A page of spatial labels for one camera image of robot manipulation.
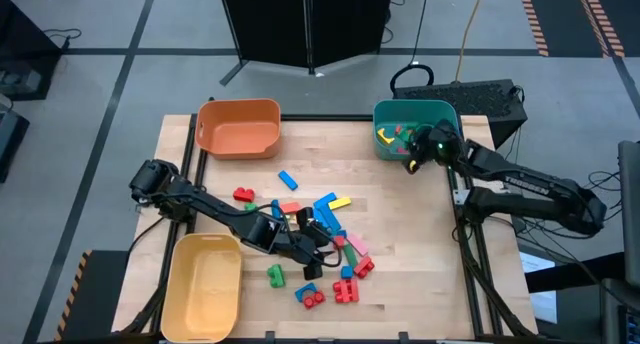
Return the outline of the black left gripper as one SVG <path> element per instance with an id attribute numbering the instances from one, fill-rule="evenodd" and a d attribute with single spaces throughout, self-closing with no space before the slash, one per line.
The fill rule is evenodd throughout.
<path id="1" fill-rule="evenodd" d="M 279 208 L 282 220 L 285 224 L 286 234 L 289 239 L 284 246 L 282 256 L 288 257 L 302 264 L 304 278 L 306 280 L 318 279 L 323 276 L 323 266 L 329 267 L 333 263 L 330 259 L 335 251 L 323 252 L 321 248 L 331 243 L 331 235 L 326 228 L 316 220 L 311 207 L 304 207 L 295 213 L 298 230 L 291 230 L 286 213 Z"/>

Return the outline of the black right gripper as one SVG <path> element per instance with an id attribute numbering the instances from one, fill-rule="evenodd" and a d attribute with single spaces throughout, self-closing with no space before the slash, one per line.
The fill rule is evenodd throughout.
<path id="1" fill-rule="evenodd" d="M 435 126 L 422 126 L 409 136 L 406 144 L 409 157 L 405 170 L 415 174 L 429 161 L 441 166 L 456 166 L 460 158 L 460 138 L 455 126 L 446 119 Z"/>

